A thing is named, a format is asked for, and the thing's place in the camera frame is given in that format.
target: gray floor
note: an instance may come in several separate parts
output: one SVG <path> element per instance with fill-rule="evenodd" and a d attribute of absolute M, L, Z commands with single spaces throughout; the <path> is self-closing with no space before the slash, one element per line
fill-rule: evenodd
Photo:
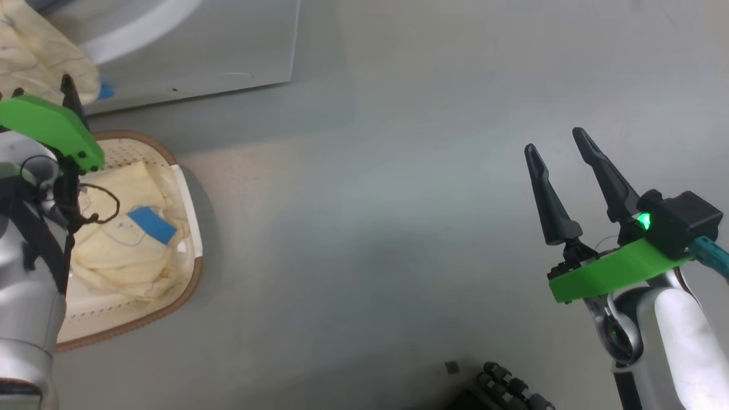
<path fill-rule="evenodd" d="M 561 250 L 523 147 L 591 245 L 617 227 L 577 125 L 638 191 L 729 209 L 728 12 L 304 0 L 288 85 L 92 120 L 178 155 L 207 265 L 177 313 L 59 355 L 62 408 L 412 409 L 461 381 L 446 360 L 497 360 L 560 409 L 617 408 L 588 313 L 550 299 Z M 726 345 L 728 287 L 688 274 Z"/>

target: white washing machine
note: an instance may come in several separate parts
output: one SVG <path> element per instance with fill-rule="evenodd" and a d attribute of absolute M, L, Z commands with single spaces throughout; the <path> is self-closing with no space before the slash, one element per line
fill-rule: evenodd
<path fill-rule="evenodd" d="M 27 0 L 99 67 L 90 113 L 286 82 L 299 0 Z"/>

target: beige towel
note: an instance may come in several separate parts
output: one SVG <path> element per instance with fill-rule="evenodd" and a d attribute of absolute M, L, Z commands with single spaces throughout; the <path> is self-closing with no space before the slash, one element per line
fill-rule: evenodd
<path fill-rule="evenodd" d="M 70 74 L 81 104 L 96 100 L 98 70 L 61 32 L 25 0 L 0 0 L 0 93 L 15 88 L 56 104 L 63 102 L 61 77 Z"/>
<path fill-rule="evenodd" d="M 85 225 L 74 235 L 73 274 L 96 293 L 119 292 L 145 298 L 162 295 L 178 277 L 171 258 L 174 247 L 189 231 L 186 221 L 165 218 L 164 211 L 174 201 L 162 194 L 143 162 L 102 172 L 85 182 L 104 187 L 118 197 L 120 214 L 104 225 Z M 84 216 L 98 213 L 100 219 L 114 214 L 116 208 L 108 194 L 91 187 L 81 193 L 79 204 Z M 137 206 L 150 207 L 177 228 L 169 244 L 153 239 L 129 218 L 127 213 Z"/>

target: blue tape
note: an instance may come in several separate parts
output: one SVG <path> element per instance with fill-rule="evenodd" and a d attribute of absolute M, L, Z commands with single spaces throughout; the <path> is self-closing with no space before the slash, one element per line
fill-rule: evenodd
<path fill-rule="evenodd" d="M 177 229 L 160 218 L 148 206 L 140 206 L 127 214 L 149 236 L 167 245 Z"/>

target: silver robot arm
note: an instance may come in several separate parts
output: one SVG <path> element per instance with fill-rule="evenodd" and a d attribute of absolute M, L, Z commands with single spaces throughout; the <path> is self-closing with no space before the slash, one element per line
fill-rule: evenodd
<path fill-rule="evenodd" d="M 729 362 L 680 269 L 647 285 L 610 303 L 586 301 L 601 343 L 615 360 L 612 373 L 623 408 L 727 408 Z M 611 316 L 621 319 L 613 322 Z M 614 325 L 601 325 L 606 321 Z"/>
<path fill-rule="evenodd" d="M 62 171 L 33 139 L 5 131 L 0 142 L 0 408 L 56 409 L 51 364 L 72 246 L 54 207 Z"/>

